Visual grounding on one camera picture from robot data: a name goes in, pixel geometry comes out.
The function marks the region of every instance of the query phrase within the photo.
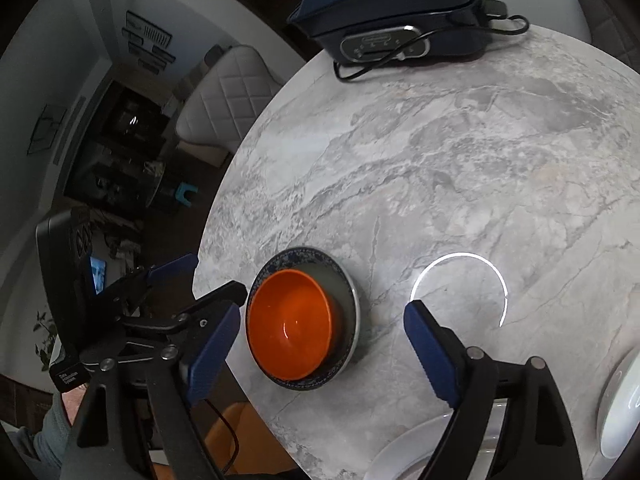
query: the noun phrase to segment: person's arm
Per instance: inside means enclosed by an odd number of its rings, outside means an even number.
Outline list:
[[[53,395],[53,405],[44,416],[42,431],[35,435],[27,428],[9,433],[9,438],[38,480],[58,480],[71,424],[86,391],[80,386]]]

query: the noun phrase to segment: bolt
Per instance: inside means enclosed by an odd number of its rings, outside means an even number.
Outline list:
[[[171,359],[175,359],[176,357],[178,357],[178,347],[176,345],[165,346],[160,351],[160,357],[165,361],[170,361]]]
[[[466,349],[466,354],[471,357],[474,361],[478,359],[482,359],[484,357],[484,352],[481,348],[477,346],[470,346]]]
[[[103,359],[102,362],[100,363],[100,370],[102,370],[103,372],[108,372],[115,365],[116,365],[115,359],[111,359],[110,357],[107,357],[106,359]]]
[[[542,357],[534,356],[531,358],[531,366],[533,366],[536,370],[544,370],[546,363]]]

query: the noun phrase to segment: white light ring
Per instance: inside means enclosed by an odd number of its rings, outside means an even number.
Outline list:
[[[420,276],[418,276],[418,279],[415,280],[414,288],[412,288],[412,290],[411,290],[411,298],[409,299],[409,301],[415,300],[415,293],[418,290],[418,286],[420,285],[420,283],[422,282],[424,277],[427,275],[427,272],[429,272],[431,269],[433,269],[433,267],[435,267],[440,262],[443,262],[444,260],[449,260],[450,258],[456,258],[457,256],[466,256],[467,258],[474,258],[476,260],[480,260],[482,263],[487,264],[489,267],[491,267],[491,270],[493,272],[495,272],[496,276],[498,276],[498,279],[500,279],[500,283],[502,284],[502,291],[504,292],[504,310],[502,311],[502,317],[500,318],[500,326],[502,326],[502,324],[504,323],[504,318],[505,318],[505,316],[507,316],[507,302],[508,302],[508,295],[509,295],[509,293],[507,292],[507,284],[504,282],[504,278],[500,274],[500,271],[495,268],[495,265],[492,264],[486,258],[483,258],[482,256],[480,256],[479,254],[473,254],[473,253],[450,253],[450,254],[445,254],[444,256],[439,257],[437,260],[431,262],[420,273]]]

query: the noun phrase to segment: blue stool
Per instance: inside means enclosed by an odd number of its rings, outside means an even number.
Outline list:
[[[187,191],[197,193],[198,187],[187,184],[186,182],[181,182],[180,186],[178,186],[178,189],[175,190],[175,199],[181,204],[184,204],[187,207],[191,207],[191,202],[184,196]]]

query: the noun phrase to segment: round table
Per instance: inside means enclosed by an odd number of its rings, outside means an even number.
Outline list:
[[[318,390],[283,389],[255,364],[243,323],[227,363],[312,478],[362,478],[386,444],[448,410],[402,311],[424,267],[455,251],[500,269],[509,309],[502,327],[500,309],[474,323],[435,305],[436,319],[494,359],[542,356],[583,469],[598,478],[598,399],[640,342],[640,75],[539,27],[476,60],[376,70],[350,84],[320,53],[226,172],[194,295],[227,280],[249,288],[271,256],[296,245],[327,251],[356,281],[353,361]]]

